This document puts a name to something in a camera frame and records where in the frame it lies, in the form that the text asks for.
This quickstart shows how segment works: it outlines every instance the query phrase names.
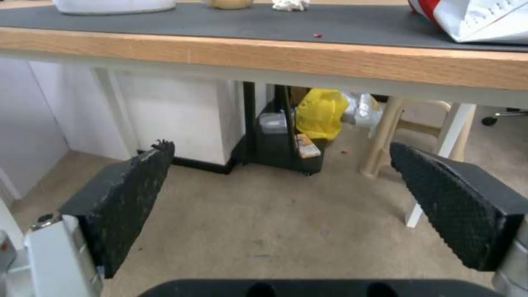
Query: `wooden table edge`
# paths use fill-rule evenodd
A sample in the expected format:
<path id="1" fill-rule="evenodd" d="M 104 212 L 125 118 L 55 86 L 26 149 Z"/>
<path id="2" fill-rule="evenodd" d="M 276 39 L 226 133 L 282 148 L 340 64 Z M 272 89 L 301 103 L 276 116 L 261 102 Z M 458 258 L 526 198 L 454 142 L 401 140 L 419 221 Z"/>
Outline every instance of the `wooden table edge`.
<path id="1" fill-rule="evenodd" d="M 528 90 L 528 53 L 517 52 L 0 27 L 2 49 Z"/>

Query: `white bowl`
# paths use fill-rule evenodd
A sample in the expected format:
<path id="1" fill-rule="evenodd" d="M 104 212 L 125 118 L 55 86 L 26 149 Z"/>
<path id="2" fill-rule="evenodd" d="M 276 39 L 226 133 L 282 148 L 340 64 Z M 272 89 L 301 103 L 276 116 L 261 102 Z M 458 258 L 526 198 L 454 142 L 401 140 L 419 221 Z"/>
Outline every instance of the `white bowl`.
<path id="1" fill-rule="evenodd" d="M 53 0 L 66 14 L 125 14 L 173 9 L 176 0 Z"/>

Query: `black pole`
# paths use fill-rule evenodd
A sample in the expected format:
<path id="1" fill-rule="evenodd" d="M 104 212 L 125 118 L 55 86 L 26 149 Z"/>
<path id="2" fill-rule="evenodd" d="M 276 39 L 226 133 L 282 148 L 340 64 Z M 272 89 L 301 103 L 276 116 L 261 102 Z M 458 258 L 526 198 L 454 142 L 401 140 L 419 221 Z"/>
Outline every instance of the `black pole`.
<path id="1" fill-rule="evenodd" d="M 255 83 L 245 81 L 244 87 L 244 118 L 246 120 L 245 152 L 243 163 L 251 162 L 256 150 L 255 139 Z"/>

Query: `white plastic bag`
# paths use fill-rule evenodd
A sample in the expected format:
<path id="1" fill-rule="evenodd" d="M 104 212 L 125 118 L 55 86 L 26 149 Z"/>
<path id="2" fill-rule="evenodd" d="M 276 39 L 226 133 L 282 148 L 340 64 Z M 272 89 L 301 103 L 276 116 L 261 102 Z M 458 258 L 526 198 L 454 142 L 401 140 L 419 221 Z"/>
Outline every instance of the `white plastic bag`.
<path id="1" fill-rule="evenodd" d="M 348 100 L 348 108 L 341 121 L 370 128 L 369 138 L 372 138 L 383 115 L 382 105 L 368 93 L 343 92 L 343 95 Z"/>
<path id="2" fill-rule="evenodd" d="M 528 44 L 528 0 L 409 0 L 456 42 Z"/>

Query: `white wall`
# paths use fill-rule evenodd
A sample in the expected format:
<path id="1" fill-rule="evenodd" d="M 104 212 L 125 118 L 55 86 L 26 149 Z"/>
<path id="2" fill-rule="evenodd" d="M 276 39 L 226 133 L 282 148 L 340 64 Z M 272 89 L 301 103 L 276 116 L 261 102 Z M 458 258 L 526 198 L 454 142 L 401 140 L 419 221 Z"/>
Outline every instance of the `white wall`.
<path id="1" fill-rule="evenodd" d="M 226 163 L 217 90 L 225 80 L 131 71 L 116 76 L 140 149 L 165 138 L 175 143 L 177 157 Z"/>
<path id="2" fill-rule="evenodd" d="M 26 61 L 0 59 L 0 168 L 23 197 L 68 151 Z"/>
<path id="3" fill-rule="evenodd" d="M 240 82 L 115 71 L 112 87 L 124 116 L 118 119 L 108 104 L 116 94 L 108 94 L 88 67 L 30 65 L 73 150 L 123 160 L 165 138 L 175 142 L 177 157 L 224 165 L 244 134 Z M 259 114 L 270 92 L 263 83 L 255 89 Z M 120 121 L 132 137 L 123 135 Z"/>
<path id="4" fill-rule="evenodd" d="M 89 67 L 47 62 L 30 66 L 72 150 L 119 160 L 131 157 Z"/>

